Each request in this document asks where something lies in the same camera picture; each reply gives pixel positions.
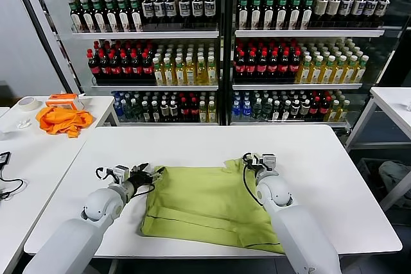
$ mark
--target yellow bottle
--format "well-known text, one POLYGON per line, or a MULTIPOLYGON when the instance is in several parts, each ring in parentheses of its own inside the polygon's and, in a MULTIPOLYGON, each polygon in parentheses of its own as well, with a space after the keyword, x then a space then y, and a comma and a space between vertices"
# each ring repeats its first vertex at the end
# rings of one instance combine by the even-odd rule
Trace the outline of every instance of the yellow bottle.
POLYGON ((349 65, 346 65, 344 70, 342 71, 340 83, 349 83, 351 77, 354 73, 356 68, 357 56, 351 56, 349 59, 349 65))
POLYGON ((347 61, 347 57, 341 55, 338 58, 337 65, 334 66, 333 71, 331 72, 331 76, 329 77, 328 83, 340 83, 342 72, 344 71, 345 62, 347 61))
POLYGON ((216 64, 214 62, 214 56, 208 56, 207 62, 208 84, 217 85, 217 72, 216 64))
POLYGON ((319 76, 319 83, 328 83, 331 73, 335 67, 335 57, 333 55, 328 56, 327 64, 321 67, 319 76))
POLYGON ((204 57, 199 56, 197 62, 197 85, 208 85, 207 67, 204 62, 204 57))
POLYGON ((187 72, 187 85, 194 86, 196 84, 196 69, 191 57, 186 58, 186 72, 187 72))
POLYGON ((182 63, 181 57, 177 57, 175 59, 175 62, 177 64, 175 68, 175 72, 177 75, 177 85, 178 86, 186 86, 187 85, 187 74, 184 71, 184 64, 182 63))
POLYGON ((308 73, 307 77, 307 82, 308 83, 318 83, 319 82, 319 76, 321 72, 321 65, 322 65, 322 56, 318 56, 315 59, 315 63, 312 67, 310 67, 310 71, 308 73))
POLYGON ((307 83, 308 73, 310 71, 311 56, 305 56, 304 61, 300 64, 295 83, 307 83))
POLYGON ((369 57, 366 55, 363 55, 360 60, 360 64, 358 67, 354 70, 354 74, 351 77, 351 83, 360 83, 362 76, 364 75, 365 72, 365 66, 367 65, 369 57))

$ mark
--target metal shelf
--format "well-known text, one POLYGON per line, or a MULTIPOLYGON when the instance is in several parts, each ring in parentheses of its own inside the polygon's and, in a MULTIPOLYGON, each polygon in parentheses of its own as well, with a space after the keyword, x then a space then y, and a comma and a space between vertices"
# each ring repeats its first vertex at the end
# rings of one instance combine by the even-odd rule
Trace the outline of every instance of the metal shelf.
POLYGON ((91 86, 97 91, 217 91, 218 85, 210 86, 157 86, 157 85, 136 85, 136 86, 91 86))
POLYGON ((384 29, 347 30, 236 30, 238 38, 260 37, 367 37, 376 38, 384 34, 384 29))
POLYGON ((82 40, 121 40, 121 39, 215 39, 218 31, 151 31, 151 32, 110 32, 74 33, 82 40))
POLYGON ((287 85, 233 84, 233 90, 306 90, 306 89, 359 89, 362 83, 294 83, 287 85))

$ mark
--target shelf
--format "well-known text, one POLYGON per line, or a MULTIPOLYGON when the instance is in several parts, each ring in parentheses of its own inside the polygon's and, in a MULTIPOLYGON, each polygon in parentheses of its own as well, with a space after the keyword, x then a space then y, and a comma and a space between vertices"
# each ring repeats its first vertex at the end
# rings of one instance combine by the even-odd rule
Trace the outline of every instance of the shelf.
POLYGON ((91 86, 92 90, 97 91, 217 91, 218 85, 211 86, 91 86))
POLYGON ((384 34, 384 29, 347 30, 236 30, 238 38, 260 37, 367 37, 376 38, 384 34))
POLYGON ((347 122, 304 122, 304 121, 285 121, 285 122, 232 122, 230 125, 318 125, 324 124, 332 128, 345 128, 347 122))
POLYGON ((308 89, 359 89, 362 83, 292 83, 287 85, 261 85, 261 84, 233 84, 233 90, 308 90, 308 89))
POLYGON ((218 31, 151 31, 151 32, 110 32, 74 33, 82 40, 121 40, 121 39, 215 39, 218 31))

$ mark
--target beverage bottle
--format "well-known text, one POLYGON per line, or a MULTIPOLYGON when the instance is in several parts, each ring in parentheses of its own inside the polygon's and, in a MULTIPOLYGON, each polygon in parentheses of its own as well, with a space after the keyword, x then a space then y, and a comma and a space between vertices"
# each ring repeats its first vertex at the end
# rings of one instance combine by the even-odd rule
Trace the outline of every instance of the beverage bottle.
POLYGON ((263 78, 265 77, 265 71, 267 69, 267 52, 263 51, 261 53, 260 58, 258 59, 257 64, 257 77, 263 78))
POLYGON ((353 55, 349 59, 349 65, 346 65, 344 67, 344 70, 342 71, 340 83, 349 83, 351 81, 351 78, 353 77, 356 66, 357 66, 357 56, 353 55))
POLYGON ((263 11, 264 11, 263 29, 268 30, 271 28, 272 17, 274 15, 274 0, 265 0, 263 11))
POLYGON ((216 72, 216 64, 214 62, 214 56, 208 56, 207 73, 208 73, 208 84, 217 85, 218 81, 217 81, 217 72, 216 72))
POLYGON ((250 8, 250 28, 251 30, 257 30, 259 26, 259 17, 261 15, 261 0, 252 0, 252 6, 250 8))
POLYGON ((333 122, 333 121, 335 121, 335 117, 336 117, 336 115, 337 115, 337 112, 338 112, 338 109, 339 109, 339 107, 338 107, 339 105, 340 105, 339 100, 335 99, 335 100, 333 101, 333 106, 332 106, 332 108, 329 108, 329 109, 328 109, 328 112, 327 112, 326 116, 324 117, 324 121, 326 121, 326 122, 333 122))
POLYGON ((272 113, 272 98, 268 98, 261 109, 261 120, 268 121, 272 113))
POLYGON ((350 104, 350 101, 348 99, 343 100, 342 106, 338 109, 337 114, 335 116, 336 122, 346 121, 349 104, 350 104))
POLYGON ((251 118, 253 119, 254 122, 258 122, 259 118, 261 117, 261 109, 263 106, 261 105, 261 99, 258 98, 255 102, 255 104, 252 107, 252 113, 251 113, 251 118))
POLYGON ((290 116, 291 101, 289 99, 285 100, 283 108, 281 109, 281 121, 287 121, 290 116))
POLYGON ((287 0, 279 0, 275 13, 275 30, 284 28, 287 0))
POLYGON ((247 77, 253 77, 254 71, 256 70, 256 53, 254 51, 250 52, 245 70, 247 72, 247 77))
POLYGON ((297 21, 300 14, 300 2, 301 0, 292 0, 292 3, 288 9, 286 21, 288 21, 288 30, 297 29, 297 21))
POLYGON ((193 122, 198 122, 199 110, 198 110, 197 98, 191 98, 190 113, 191 113, 191 120, 193 122))
POLYGON ((365 72, 365 66, 367 65, 369 57, 366 55, 363 55, 360 59, 360 64, 357 66, 357 68, 354 70, 354 73, 351 77, 351 83, 360 83, 362 76, 364 75, 365 72))
POLYGON ((118 9, 116 4, 113 0, 104 0, 105 6, 107 8, 107 19, 110 23, 111 32, 119 32, 121 31, 121 20, 118 14, 118 9))
POLYGON ((301 27, 300 29, 307 29, 308 24, 310 23, 311 14, 313 11, 313 1, 314 0, 305 0, 304 8, 301 10, 300 20, 301 27))
POLYGON ((278 65, 278 78, 285 78, 288 71, 288 50, 284 51, 283 56, 281 57, 280 63, 278 65))

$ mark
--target dark bottle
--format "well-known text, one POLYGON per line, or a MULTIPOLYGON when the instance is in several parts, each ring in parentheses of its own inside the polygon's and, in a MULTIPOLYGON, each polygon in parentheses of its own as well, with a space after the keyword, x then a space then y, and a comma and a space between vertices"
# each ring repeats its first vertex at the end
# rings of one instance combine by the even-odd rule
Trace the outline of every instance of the dark bottle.
POLYGON ((132 30, 141 31, 143 30, 143 23, 141 19, 143 17, 143 11, 141 10, 138 0, 130 0, 131 3, 131 19, 132 19, 132 30))
POLYGON ((247 72, 247 77, 253 77, 254 71, 256 70, 256 53, 253 51, 250 52, 245 70, 247 72))
POLYGON ((266 69, 267 69, 267 52, 263 51, 261 53, 260 58, 258 59, 257 77, 260 77, 260 78, 264 77, 266 69))
POLYGON ((90 32, 97 32, 98 31, 98 25, 96 18, 92 14, 92 8, 90 7, 89 0, 80 0, 82 3, 82 8, 83 8, 83 18, 85 20, 85 23, 87 25, 87 28, 89 29, 90 32))
POLYGON ((318 118, 317 112, 319 111, 320 107, 320 97, 316 96, 314 101, 311 103, 310 110, 308 111, 308 117, 310 119, 318 118))
POLYGON ((118 10, 113 0, 104 0, 107 7, 107 19, 109 20, 110 28, 112 32, 121 31, 121 20, 118 14, 118 10))

